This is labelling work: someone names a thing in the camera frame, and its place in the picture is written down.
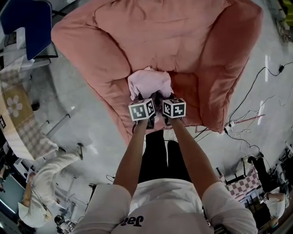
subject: crumpled garment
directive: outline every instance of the crumpled garment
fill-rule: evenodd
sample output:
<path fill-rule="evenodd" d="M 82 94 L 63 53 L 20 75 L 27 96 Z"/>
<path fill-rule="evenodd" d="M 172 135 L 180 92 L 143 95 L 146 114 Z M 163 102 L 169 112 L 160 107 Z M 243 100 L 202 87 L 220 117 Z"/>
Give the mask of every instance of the crumpled garment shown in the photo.
<path fill-rule="evenodd" d="M 138 70 L 128 76 L 128 86 L 132 100 L 140 93 L 143 99 L 149 98 L 157 91 L 165 98 L 170 97 L 171 93 L 173 93 L 168 72 L 155 71 L 150 67 Z"/>

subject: pink sofa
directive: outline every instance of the pink sofa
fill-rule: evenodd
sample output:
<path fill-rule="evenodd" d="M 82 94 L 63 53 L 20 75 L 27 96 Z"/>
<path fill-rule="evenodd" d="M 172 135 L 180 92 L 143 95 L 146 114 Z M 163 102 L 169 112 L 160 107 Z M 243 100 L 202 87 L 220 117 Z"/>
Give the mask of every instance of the pink sofa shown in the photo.
<path fill-rule="evenodd" d="M 261 21 L 250 0 L 92 0 L 57 23 L 52 40 L 129 142 L 127 77 L 147 66 L 170 72 L 186 126 L 221 132 Z M 160 120 L 155 131 L 164 127 Z"/>

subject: blue chair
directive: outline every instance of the blue chair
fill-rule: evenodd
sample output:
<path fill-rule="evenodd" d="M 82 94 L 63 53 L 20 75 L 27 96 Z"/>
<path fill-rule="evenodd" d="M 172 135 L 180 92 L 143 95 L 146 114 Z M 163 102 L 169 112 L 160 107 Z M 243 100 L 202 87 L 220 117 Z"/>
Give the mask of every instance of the blue chair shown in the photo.
<path fill-rule="evenodd" d="M 51 44 L 52 13 L 51 3 L 34 0 L 10 0 L 0 16 L 4 34 L 8 35 L 20 27 L 25 28 L 27 59 L 56 58 L 58 55 L 37 56 Z"/>

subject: beige pants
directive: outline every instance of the beige pants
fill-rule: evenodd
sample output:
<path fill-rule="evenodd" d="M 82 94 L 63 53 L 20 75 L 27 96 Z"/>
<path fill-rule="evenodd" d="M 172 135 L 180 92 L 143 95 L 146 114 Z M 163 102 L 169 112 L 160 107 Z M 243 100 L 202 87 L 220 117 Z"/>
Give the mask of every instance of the beige pants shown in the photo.
<path fill-rule="evenodd" d="M 41 198 L 45 206 L 54 201 L 55 175 L 77 160 L 80 160 L 78 154 L 64 154 L 48 160 L 37 172 L 33 179 L 33 191 Z"/>

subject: pink checkered cloth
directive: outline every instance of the pink checkered cloth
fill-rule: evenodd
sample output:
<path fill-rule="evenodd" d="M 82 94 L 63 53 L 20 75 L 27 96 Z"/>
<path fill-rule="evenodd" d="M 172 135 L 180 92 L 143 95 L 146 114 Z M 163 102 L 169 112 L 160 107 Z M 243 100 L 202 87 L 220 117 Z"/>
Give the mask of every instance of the pink checkered cloth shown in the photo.
<path fill-rule="evenodd" d="M 257 170 L 254 166 L 244 179 L 237 182 L 226 185 L 224 175 L 221 175 L 219 179 L 225 184 L 231 195 L 238 201 L 243 199 L 250 191 L 261 185 L 258 179 Z"/>

